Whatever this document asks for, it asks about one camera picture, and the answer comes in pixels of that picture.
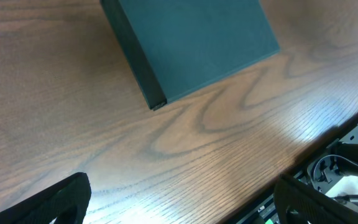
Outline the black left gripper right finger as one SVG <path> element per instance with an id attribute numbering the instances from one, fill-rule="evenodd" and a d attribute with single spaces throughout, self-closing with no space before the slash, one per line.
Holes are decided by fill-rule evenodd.
<path id="1" fill-rule="evenodd" d="M 278 179 L 273 201 L 280 223 L 358 224 L 358 213 L 290 175 Z"/>

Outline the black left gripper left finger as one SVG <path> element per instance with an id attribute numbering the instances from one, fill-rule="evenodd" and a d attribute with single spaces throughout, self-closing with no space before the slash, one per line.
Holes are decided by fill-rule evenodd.
<path id="1" fill-rule="evenodd" d="M 0 224 L 82 224 L 91 198 L 84 172 L 77 172 L 0 212 Z"/>

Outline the dark green flip-lid box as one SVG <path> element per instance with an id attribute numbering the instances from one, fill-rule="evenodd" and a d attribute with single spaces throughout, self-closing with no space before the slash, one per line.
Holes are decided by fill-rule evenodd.
<path id="1" fill-rule="evenodd" d="M 152 110 L 280 50 L 258 0 L 102 0 L 101 6 Z"/>

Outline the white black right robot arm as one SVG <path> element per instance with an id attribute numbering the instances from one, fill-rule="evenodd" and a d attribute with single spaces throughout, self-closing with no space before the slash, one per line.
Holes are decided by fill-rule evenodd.
<path id="1" fill-rule="evenodd" d="M 338 144 L 331 152 L 338 174 L 358 176 L 358 144 Z"/>

